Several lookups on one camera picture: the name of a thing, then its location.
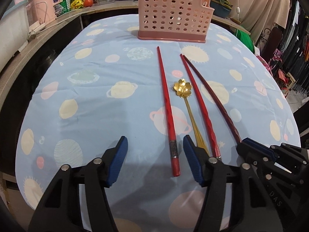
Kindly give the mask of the blue planet-print tablecloth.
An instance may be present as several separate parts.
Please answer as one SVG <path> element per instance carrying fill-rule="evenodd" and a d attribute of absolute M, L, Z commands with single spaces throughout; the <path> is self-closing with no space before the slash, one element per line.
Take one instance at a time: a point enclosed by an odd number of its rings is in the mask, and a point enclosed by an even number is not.
<path fill-rule="evenodd" d="M 205 43 L 138 39 L 138 16 L 101 19 L 60 53 L 36 88 L 17 146 L 16 179 L 36 208 L 63 164 L 86 165 L 128 139 L 106 195 L 120 231 L 192 231 L 205 190 L 179 153 L 173 177 L 158 56 L 169 87 L 187 79 L 185 55 L 212 87 L 241 138 L 299 146 L 291 108 L 268 70 L 229 31 L 212 24 Z"/>

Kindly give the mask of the pink perforated utensil basket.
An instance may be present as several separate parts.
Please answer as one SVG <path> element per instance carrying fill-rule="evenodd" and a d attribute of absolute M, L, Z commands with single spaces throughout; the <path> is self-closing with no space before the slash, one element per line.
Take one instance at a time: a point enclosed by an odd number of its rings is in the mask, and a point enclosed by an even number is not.
<path fill-rule="evenodd" d="M 205 43 L 211 0 L 138 0 L 141 40 Z"/>

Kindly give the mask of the pink electric kettle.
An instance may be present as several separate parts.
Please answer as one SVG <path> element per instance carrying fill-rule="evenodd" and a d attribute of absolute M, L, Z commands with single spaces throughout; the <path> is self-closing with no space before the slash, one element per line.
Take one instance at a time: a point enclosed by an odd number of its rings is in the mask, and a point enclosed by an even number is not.
<path fill-rule="evenodd" d="M 56 20 L 55 5 L 63 0 L 34 0 L 40 24 L 49 24 Z"/>

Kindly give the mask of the dark planter with greens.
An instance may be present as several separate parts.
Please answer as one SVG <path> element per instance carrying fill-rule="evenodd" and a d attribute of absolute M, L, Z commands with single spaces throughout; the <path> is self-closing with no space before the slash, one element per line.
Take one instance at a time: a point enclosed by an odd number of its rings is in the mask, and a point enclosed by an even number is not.
<path fill-rule="evenodd" d="M 233 5 L 228 0 L 211 0 L 210 7 L 214 9 L 214 15 L 227 18 L 233 8 Z"/>

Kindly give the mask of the bright red chopstick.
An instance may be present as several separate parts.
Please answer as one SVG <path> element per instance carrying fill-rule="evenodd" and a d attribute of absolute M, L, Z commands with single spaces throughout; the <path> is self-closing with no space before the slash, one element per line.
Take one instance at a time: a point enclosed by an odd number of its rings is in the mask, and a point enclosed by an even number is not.
<path fill-rule="evenodd" d="M 204 124 L 205 124 L 205 127 L 206 127 L 206 132 L 208 134 L 208 139 L 210 141 L 210 146 L 211 146 L 211 149 L 212 149 L 212 155 L 216 159 L 221 160 L 221 153 L 220 153 L 219 147 L 217 145 L 217 139 L 216 139 L 215 132 L 213 130 L 213 125 L 212 125 L 212 122 L 210 120 L 210 117 L 209 117 L 207 108 L 205 106 L 205 103 L 203 101 L 202 95 L 199 91 L 199 87 L 197 86 L 195 78 L 194 78 L 194 76 L 193 76 L 193 74 L 192 74 L 192 72 L 191 72 L 191 70 L 188 66 L 188 62 L 185 59 L 185 56 L 180 54 L 180 57 L 181 57 L 181 60 L 184 64 L 184 66 L 185 66 L 185 69 L 188 73 L 188 76 L 189 76 L 190 82 L 192 84 L 192 87 L 194 89 L 194 92 L 196 94 L 196 98 L 197 98 L 197 101 L 198 101 L 198 104 L 199 104 L 199 108 L 201 110 L 203 121 L 204 121 Z"/>
<path fill-rule="evenodd" d="M 160 69 L 160 75 L 161 75 L 163 99 L 164 99 L 164 104 L 165 104 L 166 130 L 167 130 L 168 139 L 169 139 L 169 150 L 170 150 L 172 175 L 174 177 L 179 177 L 181 172 L 180 172 L 180 164 L 179 164 L 179 154 L 178 154 L 178 149 L 177 149 L 177 136 L 176 136 L 175 127 L 174 127 L 172 107 L 171 107 L 170 97 L 169 97 L 169 88 L 166 82 L 166 74 L 165 74 L 165 69 L 164 69 L 162 55 L 161 55 L 159 46 L 157 47 L 157 55 L 158 55 L 159 69 Z"/>

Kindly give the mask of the red tomato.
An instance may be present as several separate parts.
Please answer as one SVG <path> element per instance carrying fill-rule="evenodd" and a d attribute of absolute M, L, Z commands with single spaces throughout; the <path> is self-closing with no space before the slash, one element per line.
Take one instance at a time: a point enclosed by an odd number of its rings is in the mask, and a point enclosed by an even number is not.
<path fill-rule="evenodd" d="M 91 7 L 91 6 L 93 6 L 93 0 L 84 0 L 83 6 L 84 7 Z"/>

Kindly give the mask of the white blue dish rack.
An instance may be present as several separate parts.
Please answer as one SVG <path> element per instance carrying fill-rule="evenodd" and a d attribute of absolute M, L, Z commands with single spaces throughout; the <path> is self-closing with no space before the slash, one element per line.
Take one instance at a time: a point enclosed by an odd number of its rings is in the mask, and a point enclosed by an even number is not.
<path fill-rule="evenodd" d="M 27 42 L 29 34 L 27 5 L 28 0 L 21 1 L 8 9 L 1 19 L 1 71 L 7 65 L 11 57 Z"/>

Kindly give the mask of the beige curtain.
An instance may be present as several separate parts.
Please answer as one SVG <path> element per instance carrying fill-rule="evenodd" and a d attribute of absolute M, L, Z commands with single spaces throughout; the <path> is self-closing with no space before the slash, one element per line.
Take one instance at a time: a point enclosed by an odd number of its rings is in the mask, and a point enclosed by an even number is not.
<path fill-rule="evenodd" d="M 228 0 L 232 5 L 230 16 L 241 22 L 256 42 L 261 33 L 279 25 L 286 28 L 290 0 Z"/>

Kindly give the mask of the green bag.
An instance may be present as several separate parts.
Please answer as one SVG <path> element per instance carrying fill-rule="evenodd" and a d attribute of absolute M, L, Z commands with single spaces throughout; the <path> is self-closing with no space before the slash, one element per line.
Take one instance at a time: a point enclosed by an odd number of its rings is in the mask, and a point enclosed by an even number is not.
<path fill-rule="evenodd" d="M 236 30 L 235 36 L 238 40 L 240 40 L 252 53 L 255 53 L 254 43 L 245 32 L 240 31 L 239 29 Z"/>

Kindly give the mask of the pink floral cloth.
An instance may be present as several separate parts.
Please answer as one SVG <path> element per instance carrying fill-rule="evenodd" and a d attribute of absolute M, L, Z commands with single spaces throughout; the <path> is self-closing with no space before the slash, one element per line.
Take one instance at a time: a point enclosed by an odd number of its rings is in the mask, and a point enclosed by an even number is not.
<path fill-rule="evenodd" d="M 271 76 L 273 76 L 272 71 L 268 63 L 259 55 L 256 56 L 257 59 L 262 63 L 262 65 L 267 69 Z"/>

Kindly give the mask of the green box package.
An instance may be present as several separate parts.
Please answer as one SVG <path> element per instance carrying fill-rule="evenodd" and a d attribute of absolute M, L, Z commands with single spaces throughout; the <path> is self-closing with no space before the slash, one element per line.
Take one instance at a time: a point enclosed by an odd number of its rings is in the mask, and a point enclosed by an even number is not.
<path fill-rule="evenodd" d="M 55 15 L 57 17 L 69 12 L 70 9 L 70 0 L 62 0 L 59 4 L 54 5 Z"/>

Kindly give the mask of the gold flower spoon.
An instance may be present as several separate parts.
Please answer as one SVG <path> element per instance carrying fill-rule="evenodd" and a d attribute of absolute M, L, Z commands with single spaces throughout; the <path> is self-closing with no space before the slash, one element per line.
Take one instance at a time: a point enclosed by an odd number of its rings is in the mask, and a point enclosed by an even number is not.
<path fill-rule="evenodd" d="M 197 127 L 196 121 L 194 119 L 190 104 L 188 102 L 188 98 L 191 96 L 192 92 L 192 85 L 190 82 L 187 82 L 185 79 L 180 79 L 179 81 L 174 83 L 173 89 L 175 90 L 175 93 L 178 97 L 181 97 L 185 101 L 185 105 L 188 111 L 189 118 L 191 120 L 191 124 L 193 127 L 197 147 L 202 148 L 206 151 L 206 153 L 209 155 L 209 150 L 207 148 L 207 145 L 205 144 L 205 141 L 199 131 L 199 128 Z"/>

